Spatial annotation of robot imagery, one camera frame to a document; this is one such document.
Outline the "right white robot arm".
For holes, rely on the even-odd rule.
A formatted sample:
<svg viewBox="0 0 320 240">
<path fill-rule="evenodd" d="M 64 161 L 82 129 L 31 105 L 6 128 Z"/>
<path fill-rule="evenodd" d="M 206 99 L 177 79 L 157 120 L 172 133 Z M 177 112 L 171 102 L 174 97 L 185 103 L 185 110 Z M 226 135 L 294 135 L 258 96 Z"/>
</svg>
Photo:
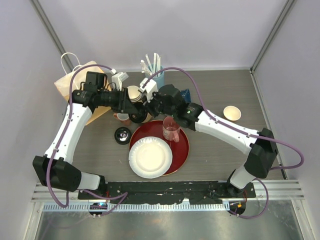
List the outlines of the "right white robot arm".
<svg viewBox="0 0 320 240">
<path fill-rule="evenodd" d="M 172 84 L 161 88 L 147 87 L 144 92 L 144 106 L 152 116 L 170 116 L 180 127 L 218 138 L 247 156 L 246 161 L 227 179 L 225 190 L 230 197 L 242 194 L 255 178 L 267 177 L 278 155 L 271 130 L 245 128 L 214 115 L 199 104 L 187 103 Z"/>
</svg>

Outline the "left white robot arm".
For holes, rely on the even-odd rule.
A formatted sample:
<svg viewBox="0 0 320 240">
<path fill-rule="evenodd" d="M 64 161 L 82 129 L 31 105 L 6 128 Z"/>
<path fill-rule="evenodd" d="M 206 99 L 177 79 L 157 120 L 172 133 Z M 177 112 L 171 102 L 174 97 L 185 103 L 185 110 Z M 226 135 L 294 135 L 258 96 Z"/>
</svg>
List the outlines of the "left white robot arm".
<svg viewBox="0 0 320 240">
<path fill-rule="evenodd" d="M 130 100 L 128 89 L 107 90 L 106 81 L 106 74 L 89 71 L 83 88 L 72 91 L 67 114 L 55 139 L 44 155 L 35 156 L 32 162 L 43 186 L 69 192 L 86 189 L 97 200 L 106 195 L 103 176 L 82 172 L 73 166 L 76 146 L 96 108 L 110 107 L 116 113 L 138 113 Z"/>
</svg>

